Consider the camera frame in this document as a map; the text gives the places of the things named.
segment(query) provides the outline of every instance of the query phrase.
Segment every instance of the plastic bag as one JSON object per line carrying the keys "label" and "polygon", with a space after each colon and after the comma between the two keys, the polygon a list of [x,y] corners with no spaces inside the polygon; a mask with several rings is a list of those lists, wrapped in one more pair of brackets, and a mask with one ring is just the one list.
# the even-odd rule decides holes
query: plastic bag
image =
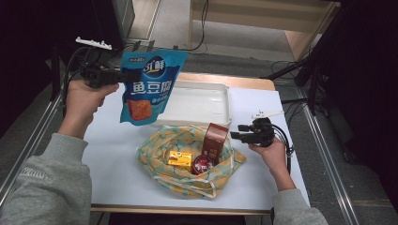
{"label": "plastic bag", "polygon": [[177,50],[123,53],[121,71],[137,74],[140,81],[125,82],[120,122],[135,126],[154,123],[166,108],[187,56]]}
{"label": "plastic bag", "polygon": [[170,151],[201,155],[206,130],[200,127],[164,126],[137,148],[137,159],[149,175],[165,188],[190,197],[215,198],[223,190],[232,174],[246,158],[225,140],[220,163],[207,172],[194,175],[187,170],[167,165]]}

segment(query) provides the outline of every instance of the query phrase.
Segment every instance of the gray sweatshirt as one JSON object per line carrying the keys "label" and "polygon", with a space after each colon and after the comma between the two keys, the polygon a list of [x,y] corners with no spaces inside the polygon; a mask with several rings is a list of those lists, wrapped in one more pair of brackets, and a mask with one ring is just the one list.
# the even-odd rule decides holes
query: gray sweatshirt
{"label": "gray sweatshirt", "polygon": [[[53,134],[43,155],[29,158],[16,181],[16,188],[3,207],[1,225],[89,223],[91,179],[82,163],[87,142]],[[327,224],[322,214],[310,208],[299,189],[274,196],[274,224]]]}

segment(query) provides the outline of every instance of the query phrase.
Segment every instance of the metal rail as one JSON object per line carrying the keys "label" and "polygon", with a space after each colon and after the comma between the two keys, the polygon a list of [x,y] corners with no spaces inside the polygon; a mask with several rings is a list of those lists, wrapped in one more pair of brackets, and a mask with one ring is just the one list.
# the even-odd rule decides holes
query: metal rail
{"label": "metal rail", "polygon": [[[305,92],[298,87],[298,96],[300,98],[306,98]],[[355,213],[353,204],[348,196],[348,193],[344,187],[343,181],[340,174],[337,171],[336,165],[334,164],[333,158],[328,149],[328,145],[324,139],[321,128],[318,124],[316,116],[313,116],[310,109],[306,106],[304,108],[305,115],[310,125],[311,131],[313,132],[316,145],[319,153],[325,165],[326,172],[328,173],[331,186],[333,187],[334,193],[336,194],[337,202],[340,204],[346,224],[356,225],[360,224]]]}
{"label": "metal rail", "polygon": [[38,144],[40,143],[45,131],[47,130],[48,126],[54,118],[60,99],[61,96],[58,95],[58,97],[54,101],[51,101],[49,103],[46,111],[38,121],[38,124],[36,125],[32,135],[30,136],[22,152],[18,156],[16,162],[12,166],[11,171],[8,173],[6,180],[0,187],[0,211],[7,201],[9,195],[15,188],[15,180],[17,179],[17,176],[21,171],[21,166],[23,165],[24,161],[35,154],[36,149],[38,148]]}

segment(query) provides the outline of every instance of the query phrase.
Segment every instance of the hand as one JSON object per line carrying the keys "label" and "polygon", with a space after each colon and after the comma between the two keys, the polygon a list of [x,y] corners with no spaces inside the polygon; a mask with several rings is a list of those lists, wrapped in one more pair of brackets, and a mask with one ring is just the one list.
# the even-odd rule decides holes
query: hand
{"label": "hand", "polygon": [[286,153],[283,142],[274,137],[272,145],[268,147],[261,147],[249,143],[249,148],[260,154],[264,162],[266,162],[279,191],[296,188],[286,167]]}
{"label": "hand", "polygon": [[98,89],[88,86],[84,80],[71,81],[67,96],[67,114],[58,133],[82,139],[93,114],[102,106],[106,96],[115,92],[119,84],[105,85]]}

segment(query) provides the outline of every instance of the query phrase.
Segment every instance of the white tray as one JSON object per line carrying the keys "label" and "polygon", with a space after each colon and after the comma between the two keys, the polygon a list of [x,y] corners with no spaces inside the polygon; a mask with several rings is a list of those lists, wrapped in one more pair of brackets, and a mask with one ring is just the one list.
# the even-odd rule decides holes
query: white tray
{"label": "white tray", "polygon": [[176,81],[164,113],[154,125],[229,128],[231,124],[228,86],[214,82]]}

